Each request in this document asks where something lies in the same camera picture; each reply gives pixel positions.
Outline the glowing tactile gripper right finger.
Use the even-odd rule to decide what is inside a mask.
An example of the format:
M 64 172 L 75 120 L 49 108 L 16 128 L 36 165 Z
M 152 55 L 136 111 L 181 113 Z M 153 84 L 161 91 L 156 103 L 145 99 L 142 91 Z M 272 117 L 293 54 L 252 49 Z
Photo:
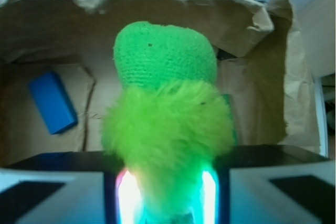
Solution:
M 235 146 L 203 181 L 202 223 L 335 223 L 335 161 L 303 148 Z

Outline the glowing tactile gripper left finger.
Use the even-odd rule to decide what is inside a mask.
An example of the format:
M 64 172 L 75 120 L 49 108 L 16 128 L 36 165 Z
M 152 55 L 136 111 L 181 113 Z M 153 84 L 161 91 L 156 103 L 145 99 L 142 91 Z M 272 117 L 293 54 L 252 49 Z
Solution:
M 1 169 L 1 223 L 141 223 L 122 161 L 102 152 L 39 154 Z

